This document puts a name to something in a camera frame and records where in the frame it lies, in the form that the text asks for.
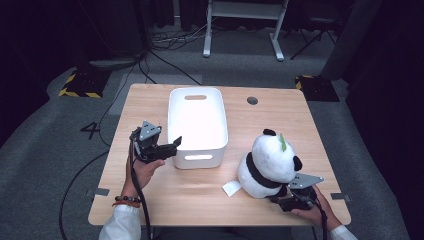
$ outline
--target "panda head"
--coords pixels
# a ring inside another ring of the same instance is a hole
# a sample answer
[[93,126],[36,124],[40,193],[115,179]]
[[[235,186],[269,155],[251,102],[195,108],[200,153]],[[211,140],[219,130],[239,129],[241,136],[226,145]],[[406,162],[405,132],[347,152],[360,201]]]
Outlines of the panda head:
[[275,131],[265,129],[256,138],[252,147],[252,158],[262,176],[279,183],[289,183],[302,169],[302,162],[293,147]]

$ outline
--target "white paper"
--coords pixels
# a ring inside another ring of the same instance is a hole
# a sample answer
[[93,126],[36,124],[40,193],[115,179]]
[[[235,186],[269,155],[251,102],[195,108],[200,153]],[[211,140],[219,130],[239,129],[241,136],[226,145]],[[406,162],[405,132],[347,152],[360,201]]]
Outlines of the white paper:
[[222,186],[222,188],[224,189],[225,193],[229,197],[231,197],[234,193],[236,193],[241,188],[241,185],[238,181],[231,181],[226,183],[224,186]]

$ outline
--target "white plastic basket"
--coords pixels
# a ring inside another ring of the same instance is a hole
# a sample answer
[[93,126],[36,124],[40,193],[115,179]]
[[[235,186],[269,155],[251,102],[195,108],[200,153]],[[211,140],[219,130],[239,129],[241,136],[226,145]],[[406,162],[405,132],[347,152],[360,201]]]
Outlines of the white plastic basket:
[[221,165],[228,143],[221,92],[213,87],[174,89],[169,97],[168,142],[182,136],[174,165],[180,169]]

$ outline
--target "green leaf on panda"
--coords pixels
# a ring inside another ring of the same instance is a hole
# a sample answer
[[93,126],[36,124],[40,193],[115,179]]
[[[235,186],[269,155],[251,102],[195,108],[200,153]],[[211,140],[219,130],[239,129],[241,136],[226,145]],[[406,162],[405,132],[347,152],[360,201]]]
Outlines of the green leaf on panda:
[[286,146],[286,141],[284,141],[284,137],[283,137],[282,133],[280,133],[280,140],[281,140],[282,148],[283,148],[283,152],[284,152],[284,151],[286,151],[287,146]]

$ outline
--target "hazard tape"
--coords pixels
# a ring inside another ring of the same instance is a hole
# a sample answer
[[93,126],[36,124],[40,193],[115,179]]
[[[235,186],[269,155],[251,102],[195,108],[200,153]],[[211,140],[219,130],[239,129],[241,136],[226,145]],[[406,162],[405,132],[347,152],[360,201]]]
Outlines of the hazard tape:
[[68,88],[75,79],[76,73],[73,72],[71,76],[66,80],[65,85],[62,90],[59,92],[59,96],[69,96],[69,97],[91,97],[91,98],[101,98],[102,96],[96,92],[84,92],[84,91],[68,91]]
[[302,91],[302,83],[301,83],[301,79],[305,79],[305,78],[314,78],[313,76],[310,75],[300,75],[300,76],[296,76],[296,78],[294,79],[294,83],[296,84],[296,89]]

